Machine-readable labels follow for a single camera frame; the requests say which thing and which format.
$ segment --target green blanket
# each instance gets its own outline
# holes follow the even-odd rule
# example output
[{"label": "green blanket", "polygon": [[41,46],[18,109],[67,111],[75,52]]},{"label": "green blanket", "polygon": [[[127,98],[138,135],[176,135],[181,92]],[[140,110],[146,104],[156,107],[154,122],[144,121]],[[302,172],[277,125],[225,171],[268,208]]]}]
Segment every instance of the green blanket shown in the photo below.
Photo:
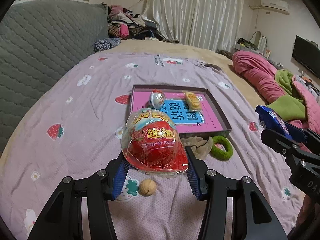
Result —
[{"label": "green blanket", "polygon": [[268,105],[273,109],[284,121],[289,120],[305,120],[306,107],[303,100],[292,84],[293,74],[287,70],[278,70],[275,81],[287,93],[279,97],[276,101]]}]

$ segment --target bed sheet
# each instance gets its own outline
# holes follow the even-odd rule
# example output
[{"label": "bed sheet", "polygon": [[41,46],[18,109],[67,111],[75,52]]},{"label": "bed sheet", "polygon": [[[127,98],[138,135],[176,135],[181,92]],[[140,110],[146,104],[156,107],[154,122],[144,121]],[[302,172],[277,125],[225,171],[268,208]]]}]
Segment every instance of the bed sheet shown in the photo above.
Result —
[{"label": "bed sheet", "polygon": [[[286,233],[291,230],[302,205],[301,193],[289,183],[284,158],[262,144],[258,115],[219,67],[161,54],[105,51],[81,61],[40,98],[0,159],[0,214],[18,240],[27,239],[63,177],[89,177],[118,156],[119,131],[134,84],[207,88],[230,122],[228,139],[234,147],[229,161],[208,156],[208,167],[225,177],[250,176]],[[187,176],[164,179],[128,172],[128,180],[145,178],[157,183],[156,194],[131,194],[109,202],[118,239],[196,239],[205,202],[192,195]],[[84,239],[90,239],[85,198],[82,210]],[[228,199],[226,237],[231,227]]]}]

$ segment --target transparent plastic wrapper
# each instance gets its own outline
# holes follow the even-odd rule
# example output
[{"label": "transparent plastic wrapper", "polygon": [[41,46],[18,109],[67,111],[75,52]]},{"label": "transparent plastic wrapper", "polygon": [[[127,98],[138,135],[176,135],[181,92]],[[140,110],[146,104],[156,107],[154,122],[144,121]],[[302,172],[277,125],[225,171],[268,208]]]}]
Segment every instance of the transparent plastic wrapper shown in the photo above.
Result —
[{"label": "transparent plastic wrapper", "polygon": [[139,171],[166,178],[188,169],[188,158],[170,117],[155,109],[132,112],[124,127],[121,148]]}]

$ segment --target yellow wrapped pastry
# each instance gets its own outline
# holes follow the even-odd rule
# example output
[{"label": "yellow wrapped pastry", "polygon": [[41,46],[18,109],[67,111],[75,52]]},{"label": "yellow wrapped pastry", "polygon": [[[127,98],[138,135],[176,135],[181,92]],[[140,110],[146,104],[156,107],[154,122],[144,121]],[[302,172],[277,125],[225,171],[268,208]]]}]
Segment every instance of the yellow wrapped pastry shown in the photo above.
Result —
[{"label": "yellow wrapped pastry", "polygon": [[184,91],[184,94],[186,95],[186,101],[189,106],[189,110],[191,111],[201,110],[200,101],[194,93]]}]

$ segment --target blue package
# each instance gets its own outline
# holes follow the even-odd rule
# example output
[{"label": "blue package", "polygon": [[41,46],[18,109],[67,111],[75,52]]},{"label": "blue package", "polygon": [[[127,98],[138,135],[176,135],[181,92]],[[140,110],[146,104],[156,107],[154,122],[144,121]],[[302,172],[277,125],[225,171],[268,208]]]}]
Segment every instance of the blue package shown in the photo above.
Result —
[{"label": "blue package", "polygon": [[257,106],[256,112],[259,114],[259,120],[265,129],[272,129],[292,140],[284,121],[275,111],[267,106]]}]

